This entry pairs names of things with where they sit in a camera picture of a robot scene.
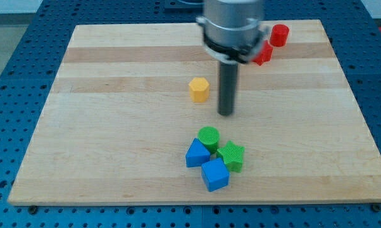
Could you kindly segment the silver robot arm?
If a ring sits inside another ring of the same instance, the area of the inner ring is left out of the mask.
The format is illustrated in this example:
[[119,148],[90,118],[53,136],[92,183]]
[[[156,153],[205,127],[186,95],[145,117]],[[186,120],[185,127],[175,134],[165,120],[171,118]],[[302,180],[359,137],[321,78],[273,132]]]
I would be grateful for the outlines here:
[[206,0],[196,18],[203,46],[214,59],[225,64],[250,62],[262,49],[269,28],[262,0]]

